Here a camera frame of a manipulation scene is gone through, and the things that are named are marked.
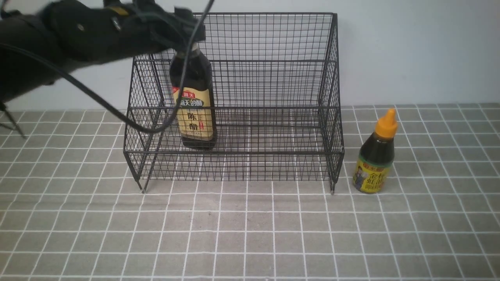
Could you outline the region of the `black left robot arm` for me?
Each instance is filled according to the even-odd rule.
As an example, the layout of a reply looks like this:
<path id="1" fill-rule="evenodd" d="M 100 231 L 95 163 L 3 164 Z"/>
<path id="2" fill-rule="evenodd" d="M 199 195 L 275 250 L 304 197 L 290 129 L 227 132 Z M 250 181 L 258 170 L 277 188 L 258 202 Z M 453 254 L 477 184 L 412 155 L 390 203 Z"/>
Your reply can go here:
<path id="1" fill-rule="evenodd" d="M 7 103 L 61 75 L 168 49 L 186 50 L 206 38 L 193 12 L 165 11 L 153 0 L 105 0 L 92 8 L 78 0 L 50 2 L 35 14 L 1 11 L 1 102 Z"/>

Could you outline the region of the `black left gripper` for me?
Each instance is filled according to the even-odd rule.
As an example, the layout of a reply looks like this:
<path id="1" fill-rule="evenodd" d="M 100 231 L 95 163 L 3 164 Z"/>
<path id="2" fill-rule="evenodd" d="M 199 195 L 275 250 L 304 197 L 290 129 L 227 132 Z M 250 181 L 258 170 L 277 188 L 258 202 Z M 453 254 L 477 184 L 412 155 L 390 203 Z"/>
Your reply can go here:
<path id="1" fill-rule="evenodd" d="M 183 52 L 189 40 L 206 39 L 206 28 L 193 12 L 165 11 L 153 0 L 105 0 L 91 8 L 78 0 L 51 2 L 41 10 L 42 22 L 55 35 L 68 58 L 104 64 L 168 49 Z"/>

